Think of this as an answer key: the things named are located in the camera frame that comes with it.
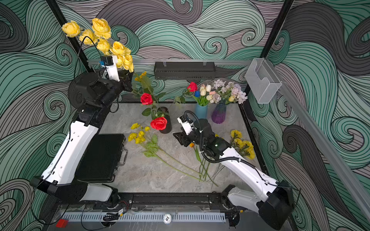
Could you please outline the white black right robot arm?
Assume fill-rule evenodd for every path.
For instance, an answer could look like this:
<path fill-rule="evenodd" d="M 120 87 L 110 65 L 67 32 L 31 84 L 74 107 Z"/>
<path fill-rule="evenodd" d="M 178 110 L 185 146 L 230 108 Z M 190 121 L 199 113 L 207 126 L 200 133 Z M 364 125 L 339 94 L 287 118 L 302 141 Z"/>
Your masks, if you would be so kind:
<path fill-rule="evenodd" d="M 199 147 L 198 153 L 209 163 L 220 163 L 241 178 L 251 191 L 236 186 L 226 192 L 227 201 L 235 208 L 256 212 L 272 229 L 279 231 L 294 210 L 294 188 L 286 181 L 278 182 L 248 162 L 226 140 L 216 137 L 207 119 L 199 119 L 185 111 L 177 119 L 181 132 L 174 133 L 179 143 Z"/>

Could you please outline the yellow carnation flower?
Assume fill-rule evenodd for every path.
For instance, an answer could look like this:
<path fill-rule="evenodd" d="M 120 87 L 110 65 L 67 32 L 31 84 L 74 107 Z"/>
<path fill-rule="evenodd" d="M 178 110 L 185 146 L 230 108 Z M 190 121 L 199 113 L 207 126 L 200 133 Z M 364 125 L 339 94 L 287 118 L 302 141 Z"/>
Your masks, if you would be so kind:
<path fill-rule="evenodd" d="M 246 152 L 249 152 L 250 150 L 253 149 L 253 145 L 250 141 L 243 141 L 242 144 L 243 144 L 242 149 L 245 150 Z"/>
<path fill-rule="evenodd" d="M 242 157 L 246 157 L 250 160 L 253 160 L 255 159 L 256 157 L 256 154 L 255 154 L 255 151 L 253 148 L 248 148 L 248 149 L 240 149 L 239 150 L 239 154 L 242 156 Z"/>
<path fill-rule="evenodd" d="M 232 145 L 233 145 L 233 147 L 243 148 L 245 146 L 245 143 L 240 138 L 235 138 L 232 141 Z"/>
<path fill-rule="evenodd" d="M 232 139 L 241 139 L 242 133 L 238 130 L 232 130 L 230 136 L 232 137 Z"/>

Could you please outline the teal ceramic vase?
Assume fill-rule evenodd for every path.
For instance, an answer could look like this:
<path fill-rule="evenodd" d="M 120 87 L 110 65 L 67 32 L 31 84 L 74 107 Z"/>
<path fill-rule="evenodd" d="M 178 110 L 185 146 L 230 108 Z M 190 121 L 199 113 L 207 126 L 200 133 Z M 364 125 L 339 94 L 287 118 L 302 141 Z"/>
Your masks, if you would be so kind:
<path fill-rule="evenodd" d="M 208 106 L 201 106 L 199 104 L 196 104 L 195 107 L 195 114 L 198 117 L 198 119 L 206 119 L 208 113 Z"/>

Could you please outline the yellow poppy spray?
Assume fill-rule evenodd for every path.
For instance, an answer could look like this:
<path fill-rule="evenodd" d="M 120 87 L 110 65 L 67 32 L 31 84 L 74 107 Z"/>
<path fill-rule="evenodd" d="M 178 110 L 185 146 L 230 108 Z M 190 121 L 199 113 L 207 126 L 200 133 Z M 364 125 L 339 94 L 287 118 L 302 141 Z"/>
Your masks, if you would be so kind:
<path fill-rule="evenodd" d="M 188 167 L 187 165 L 181 163 L 173 156 L 168 154 L 159 146 L 158 136 L 156 134 L 145 133 L 144 131 L 133 132 L 129 134 L 128 142 L 134 142 L 137 146 L 139 146 L 140 150 L 142 151 L 143 155 L 147 158 L 155 158 L 159 160 L 161 163 L 164 163 L 166 166 L 170 167 L 171 169 L 178 171 L 188 177 L 196 179 L 200 182 L 204 182 L 203 180 L 199 180 L 198 171 Z M 180 165 L 185 170 L 181 170 L 176 166 L 170 164 L 165 158 L 170 159 L 174 163 Z"/>
<path fill-rule="evenodd" d="M 183 164 L 182 162 L 175 159 L 173 156 L 171 156 L 169 153 L 167 153 L 165 150 L 163 150 L 159 145 L 158 136 L 156 134 L 153 134 L 150 130 L 151 128 L 149 126 L 142 126 L 139 123 L 134 123 L 131 125 L 130 129 L 133 131 L 129 134 L 128 142 L 134 142 L 136 145 L 141 147 L 142 153 L 147 158 L 155 158 L 159 160 L 161 163 L 165 164 L 166 166 L 170 167 L 172 170 L 175 170 L 177 172 L 180 172 L 186 176 L 189 176 L 194 179 L 198 179 L 201 181 L 200 172 L 196 171 L 187 165 Z M 176 168 L 175 166 L 168 163 L 164 158 L 162 158 L 162 154 L 166 158 L 169 158 L 171 161 L 174 161 L 175 163 L 179 164 L 180 166 L 184 167 L 185 170 L 190 170 L 192 173 L 197 174 L 197 176 L 191 175 L 187 173 L 186 171 L 183 171 L 179 168 Z"/>

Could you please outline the black vase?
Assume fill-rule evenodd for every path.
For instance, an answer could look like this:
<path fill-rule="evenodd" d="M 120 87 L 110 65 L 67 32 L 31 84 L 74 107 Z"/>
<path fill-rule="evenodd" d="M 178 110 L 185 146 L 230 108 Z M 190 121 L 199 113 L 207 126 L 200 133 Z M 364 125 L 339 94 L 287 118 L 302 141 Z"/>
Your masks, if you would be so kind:
<path fill-rule="evenodd" d="M 166 107 L 160 107 L 158 111 L 161 113 L 164 113 L 164 118 L 167 120 L 166 127 L 163 130 L 160 130 L 160 133 L 162 134 L 168 134 L 172 130 L 172 123 L 171 123 L 171 118 L 169 115 L 169 110 Z"/>

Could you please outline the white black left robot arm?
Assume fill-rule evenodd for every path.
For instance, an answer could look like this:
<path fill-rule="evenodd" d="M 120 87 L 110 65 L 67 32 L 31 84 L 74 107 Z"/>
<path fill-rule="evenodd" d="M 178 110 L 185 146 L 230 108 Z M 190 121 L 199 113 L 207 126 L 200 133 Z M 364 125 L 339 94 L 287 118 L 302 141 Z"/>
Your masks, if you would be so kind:
<path fill-rule="evenodd" d="M 111 107 L 124 91 L 131 92 L 132 73 L 121 70 L 116 77 L 102 78 L 87 72 L 72 83 L 82 103 L 69 125 L 68 134 L 47 169 L 33 177 L 30 185 L 64 203 L 101 202 L 115 208 L 120 197 L 110 186 L 124 149 L 123 134 L 101 134 Z"/>

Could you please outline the purple glass vase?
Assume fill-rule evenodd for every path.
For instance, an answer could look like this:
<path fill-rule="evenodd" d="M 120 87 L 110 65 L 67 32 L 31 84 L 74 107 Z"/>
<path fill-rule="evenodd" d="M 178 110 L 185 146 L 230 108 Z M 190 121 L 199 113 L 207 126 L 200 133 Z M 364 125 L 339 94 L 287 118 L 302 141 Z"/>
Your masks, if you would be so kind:
<path fill-rule="evenodd" d="M 214 109 L 211 119 L 216 124 L 222 124 L 226 118 L 226 104 L 219 103 Z"/>

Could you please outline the orange tulip stem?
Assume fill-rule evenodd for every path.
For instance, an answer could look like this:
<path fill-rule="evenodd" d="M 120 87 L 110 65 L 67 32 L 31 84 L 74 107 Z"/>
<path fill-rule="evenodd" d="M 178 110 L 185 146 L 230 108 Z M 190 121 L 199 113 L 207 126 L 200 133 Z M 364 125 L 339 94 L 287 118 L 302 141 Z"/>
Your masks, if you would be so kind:
<path fill-rule="evenodd" d="M 199 153 L 199 150 L 198 150 L 197 146 L 196 146 L 194 143 L 191 143 L 191 144 L 190 144 L 190 147 L 191 147 L 191 148 L 193 148 L 193 150 L 194 150 L 194 152 L 195 152 L 196 159 L 197 159 L 197 161 L 200 163 L 203 159 L 201 159 L 201 157 L 200 157 L 200 153 Z M 210 176 L 210 175 L 207 177 L 207 180 L 209 180 L 213 185 L 218 186 L 218 185 L 214 182 L 214 180 L 211 178 L 211 176 Z"/>

